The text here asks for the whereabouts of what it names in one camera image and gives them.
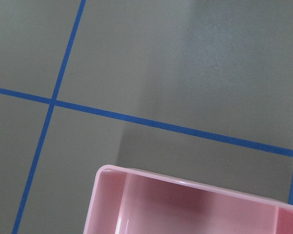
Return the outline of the pink plastic bin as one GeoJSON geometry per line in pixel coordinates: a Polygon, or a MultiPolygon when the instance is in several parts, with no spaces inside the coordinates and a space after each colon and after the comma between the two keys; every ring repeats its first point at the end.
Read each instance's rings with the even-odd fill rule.
{"type": "Polygon", "coordinates": [[[96,173],[86,234],[293,234],[293,205],[113,165],[96,173]]]}

